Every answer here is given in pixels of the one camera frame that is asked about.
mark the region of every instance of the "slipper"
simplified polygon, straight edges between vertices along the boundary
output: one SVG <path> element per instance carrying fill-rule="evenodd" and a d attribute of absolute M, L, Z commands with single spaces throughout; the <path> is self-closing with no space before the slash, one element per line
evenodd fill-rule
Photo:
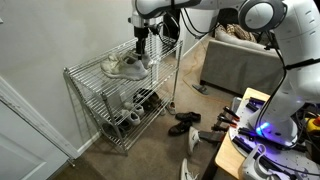
<path fill-rule="evenodd" d="M 199 91 L 201 94 L 204 94 L 204 95 L 209 94 L 205 86 L 192 84 L 192 87 L 195 88 L 197 91 Z"/>

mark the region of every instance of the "beige carpet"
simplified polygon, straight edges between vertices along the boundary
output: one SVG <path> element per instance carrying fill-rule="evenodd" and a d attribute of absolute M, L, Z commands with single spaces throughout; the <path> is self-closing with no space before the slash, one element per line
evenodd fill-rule
<path fill-rule="evenodd" d="M 193 111 L 202 115 L 201 122 L 194 123 L 193 126 L 203 131 L 210 131 L 217 115 L 222 112 L 224 106 L 230 106 L 234 97 L 208 86 L 206 86 L 208 96 L 201 95 L 191 88 L 192 84 L 199 84 L 208 39 L 199 43 L 181 60 L 175 96 L 177 112 Z M 165 61 L 175 63 L 176 60 L 168 57 Z M 172 89 L 173 79 L 166 82 L 163 88 Z M 156 118 L 129 150 L 127 157 L 116 151 L 107 140 L 100 138 L 82 155 L 82 158 L 108 180 L 177 180 L 182 160 L 187 158 L 189 170 L 194 174 L 199 173 L 201 179 L 215 146 L 201 142 L 200 146 L 195 148 L 194 154 L 188 156 L 188 133 L 177 137 L 168 136 L 169 128 L 177 123 L 179 121 L 169 113 Z"/>

